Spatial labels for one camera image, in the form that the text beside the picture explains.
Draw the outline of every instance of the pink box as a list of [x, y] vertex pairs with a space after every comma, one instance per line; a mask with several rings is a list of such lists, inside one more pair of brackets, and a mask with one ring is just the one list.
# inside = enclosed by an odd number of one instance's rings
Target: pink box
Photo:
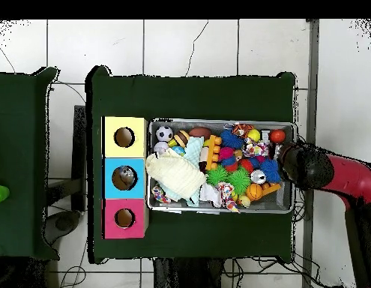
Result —
[[[130, 227], [120, 227], [115, 215], [121, 209], [129, 209], [134, 214]], [[106, 199], [105, 200], [105, 239], [143, 238], [148, 227], [148, 209], [144, 199]]]

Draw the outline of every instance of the white toy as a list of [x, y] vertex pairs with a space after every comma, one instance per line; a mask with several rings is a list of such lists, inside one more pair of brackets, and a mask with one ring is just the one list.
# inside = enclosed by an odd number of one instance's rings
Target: white toy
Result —
[[159, 141], [156, 145], [153, 147], [154, 152], [158, 152], [159, 155], [165, 152], [169, 148], [168, 143], [165, 141]]
[[158, 141], [170, 141], [173, 138], [173, 130], [168, 126], [160, 126], [156, 130], [156, 136]]

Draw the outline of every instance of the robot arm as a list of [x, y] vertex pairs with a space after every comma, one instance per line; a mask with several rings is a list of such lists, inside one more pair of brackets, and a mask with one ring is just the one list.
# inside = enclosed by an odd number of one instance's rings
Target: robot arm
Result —
[[278, 154], [280, 175], [302, 190], [339, 196], [346, 207], [346, 229], [357, 288], [371, 288], [371, 168], [306, 143], [289, 142]]

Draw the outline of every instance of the gray tray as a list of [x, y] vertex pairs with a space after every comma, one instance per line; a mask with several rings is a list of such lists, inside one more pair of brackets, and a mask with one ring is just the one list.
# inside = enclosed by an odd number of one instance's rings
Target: gray tray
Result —
[[[219, 136], [223, 131], [223, 127], [226, 124], [234, 124], [240, 122], [242, 124], [252, 124], [259, 131], [262, 130], [273, 130], [283, 129], [286, 133], [285, 141], [296, 141], [297, 140], [297, 127], [295, 124], [290, 122], [273, 122], [273, 121], [215, 121], [205, 119], [162, 119], [156, 118], [150, 121], [149, 131], [149, 144], [147, 148], [148, 155], [153, 153], [153, 147], [157, 143], [156, 129], [159, 126], [165, 125], [170, 126], [173, 133], [176, 134], [179, 130], [190, 131], [192, 128], [197, 126], [203, 126], [211, 129], [212, 134]], [[204, 213], [220, 213], [230, 212], [226, 208], [214, 208], [209, 202], [200, 202], [199, 207], [189, 207], [184, 199], [178, 202], [161, 203], [154, 199], [151, 192], [153, 186], [156, 185], [156, 180], [148, 175], [148, 189], [147, 189], [147, 203], [148, 207], [152, 210], [166, 211], [166, 212], [185, 212], [185, 211], [196, 211]], [[281, 182], [281, 188], [267, 196], [262, 197], [258, 201], [253, 201], [249, 208], [239, 206], [240, 212], [243, 213], [274, 213], [274, 214], [285, 214], [290, 212], [294, 208], [295, 204], [295, 186], [291, 182]]]

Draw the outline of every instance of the dark green tablecloth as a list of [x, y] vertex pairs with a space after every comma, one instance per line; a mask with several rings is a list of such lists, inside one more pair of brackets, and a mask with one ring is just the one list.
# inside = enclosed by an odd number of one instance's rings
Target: dark green tablecloth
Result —
[[0, 256], [57, 259], [43, 240], [46, 207], [47, 87], [57, 69], [0, 73]]
[[291, 73], [278, 77], [169, 78], [109, 76], [105, 67], [88, 75], [89, 238], [96, 260], [133, 257], [248, 257], [291, 258], [292, 213], [175, 214], [151, 211], [145, 237], [101, 238], [101, 116], [227, 119], [293, 122]]

